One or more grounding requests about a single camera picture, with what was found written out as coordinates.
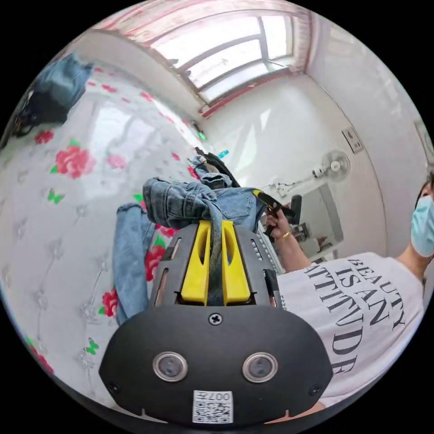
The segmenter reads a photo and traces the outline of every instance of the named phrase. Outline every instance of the screw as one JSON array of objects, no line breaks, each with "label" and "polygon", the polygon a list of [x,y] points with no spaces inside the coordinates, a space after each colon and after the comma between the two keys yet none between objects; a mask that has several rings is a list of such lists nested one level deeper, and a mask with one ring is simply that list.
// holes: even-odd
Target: screw
[{"label": "screw", "polygon": [[312,386],[309,389],[309,395],[310,396],[315,396],[317,395],[319,392],[321,392],[322,387],[319,384],[315,384],[314,386]]},{"label": "screw", "polygon": [[121,388],[114,381],[110,382],[108,388],[112,393],[119,393],[121,391]]},{"label": "screw", "polygon": [[218,326],[223,322],[223,317],[219,313],[213,313],[209,316],[208,321],[212,326]]}]

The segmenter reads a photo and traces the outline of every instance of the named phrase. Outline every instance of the label sticker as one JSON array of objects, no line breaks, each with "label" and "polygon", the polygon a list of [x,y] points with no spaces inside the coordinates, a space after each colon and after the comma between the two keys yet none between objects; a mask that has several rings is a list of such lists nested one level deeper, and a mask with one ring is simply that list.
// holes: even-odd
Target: label sticker
[{"label": "label sticker", "polygon": [[232,392],[193,392],[193,422],[197,424],[231,424],[234,420]]}]

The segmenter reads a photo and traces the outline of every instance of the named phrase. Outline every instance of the hand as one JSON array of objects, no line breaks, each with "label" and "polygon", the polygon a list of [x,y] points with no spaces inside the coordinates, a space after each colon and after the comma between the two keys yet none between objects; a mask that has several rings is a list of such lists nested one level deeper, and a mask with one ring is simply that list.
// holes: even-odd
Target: hand
[{"label": "hand", "polygon": [[288,220],[281,209],[277,211],[277,218],[274,217],[269,210],[267,210],[266,226],[274,226],[274,229],[271,231],[271,236],[273,236],[275,240],[278,240],[286,233],[291,232],[291,227],[288,223]]}]

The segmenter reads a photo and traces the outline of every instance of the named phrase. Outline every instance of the denim jeans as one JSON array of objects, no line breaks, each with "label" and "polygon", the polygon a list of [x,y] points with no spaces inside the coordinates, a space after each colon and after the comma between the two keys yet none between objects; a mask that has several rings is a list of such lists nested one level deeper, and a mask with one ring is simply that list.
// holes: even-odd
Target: denim jeans
[{"label": "denim jeans", "polygon": [[211,190],[216,190],[217,188],[228,188],[232,186],[232,180],[228,175],[224,173],[210,173],[208,172],[204,162],[206,158],[198,155],[189,160],[192,167],[194,168],[200,182],[207,185]]},{"label": "denim jeans", "polygon": [[147,308],[145,256],[154,230],[155,224],[149,221],[138,203],[127,203],[118,209],[113,272],[118,294],[116,321],[119,325]]},{"label": "denim jeans", "polygon": [[211,220],[211,257],[208,304],[222,303],[222,220],[231,220],[255,231],[265,206],[253,189],[229,188],[211,190],[192,183],[169,183],[152,178],[143,186],[147,216],[162,226],[181,229],[199,220]]},{"label": "denim jeans", "polygon": [[49,93],[69,110],[85,92],[92,70],[92,63],[85,64],[76,53],[71,53],[48,65],[37,77],[33,90]]}]

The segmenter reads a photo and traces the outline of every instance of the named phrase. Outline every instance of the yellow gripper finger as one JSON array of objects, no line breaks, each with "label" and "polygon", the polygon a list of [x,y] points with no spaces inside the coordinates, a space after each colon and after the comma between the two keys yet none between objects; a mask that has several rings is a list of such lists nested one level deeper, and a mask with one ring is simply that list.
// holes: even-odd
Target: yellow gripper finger
[{"label": "yellow gripper finger", "polygon": [[222,274],[225,306],[247,302],[250,298],[249,284],[245,276],[234,224],[228,220],[222,222]]},{"label": "yellow gripper finger", "polygon": [[186,302],[207,304],[210,244],[211,222],[201,220],[181,290]]}]

